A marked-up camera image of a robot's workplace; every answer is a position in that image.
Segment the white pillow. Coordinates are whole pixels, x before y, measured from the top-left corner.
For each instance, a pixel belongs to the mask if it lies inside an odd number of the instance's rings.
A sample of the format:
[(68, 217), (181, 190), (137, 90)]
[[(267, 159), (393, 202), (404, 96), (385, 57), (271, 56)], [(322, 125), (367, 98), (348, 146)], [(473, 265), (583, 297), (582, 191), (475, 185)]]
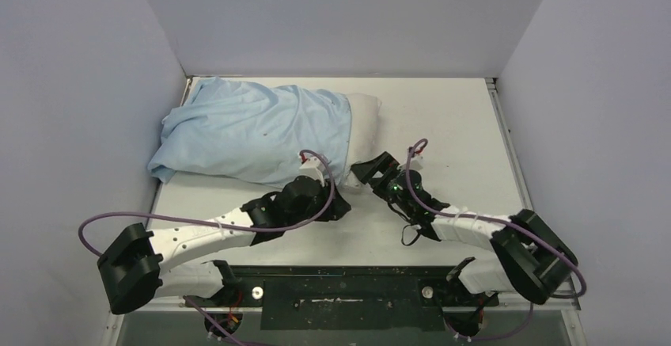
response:
[(346, 192), (359, 193), (362, 183), (351, 171), (351, 167), (355, 163), (367, 162), (373, 158), (381, 101), (363, 93), (347, 94), (346, 98), (351, 110), (351, 129), (345, 174), (340, 186)]

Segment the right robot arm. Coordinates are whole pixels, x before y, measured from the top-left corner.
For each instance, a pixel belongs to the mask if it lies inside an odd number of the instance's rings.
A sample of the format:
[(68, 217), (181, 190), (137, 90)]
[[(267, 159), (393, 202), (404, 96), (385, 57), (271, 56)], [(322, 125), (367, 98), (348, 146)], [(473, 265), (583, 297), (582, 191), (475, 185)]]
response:
[(455, 303), (466, 305), (487, 292), (516, 292), (537, 305), (562, 298), (558, 290), (577, 272), (578, 260), (535, 211), (481, 215), (442, 202), (423, 188), (421, 160), (418, 151), (411, 150), (406, 162), (384, 152), (353, 164), (351, 172), (418, 236), (494, 254), (485, 260), (467, 257), (447, 275)]

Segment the light blue pillowcase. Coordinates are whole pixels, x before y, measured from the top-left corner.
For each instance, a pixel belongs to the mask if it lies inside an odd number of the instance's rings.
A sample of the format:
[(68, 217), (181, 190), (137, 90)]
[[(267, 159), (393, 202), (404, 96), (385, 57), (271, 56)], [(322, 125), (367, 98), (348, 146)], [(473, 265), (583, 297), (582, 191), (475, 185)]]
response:
[(207, 78), (162, 120), (147, 169), (163, 183), (187, 172), (281, 188), (297, 176), (300, 151), (312, 150), (341, 182), (351, 121), (341, 93)]

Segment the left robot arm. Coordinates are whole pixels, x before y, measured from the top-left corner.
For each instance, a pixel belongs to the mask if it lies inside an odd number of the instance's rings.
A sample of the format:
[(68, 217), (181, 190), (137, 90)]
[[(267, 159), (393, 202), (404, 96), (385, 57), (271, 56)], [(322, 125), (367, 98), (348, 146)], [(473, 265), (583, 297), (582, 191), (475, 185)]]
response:
[(195, 296), (227, 306), (236, 278), (222, 260), (199, 258), (280, 238), (301, 222), (337, 221), (351, 205), (330, 181), (300, 176), (278, 192), (186, 226), (125, 227), (99, 256), (97, 267), (113, 314), (128, 314), (154, 298)]

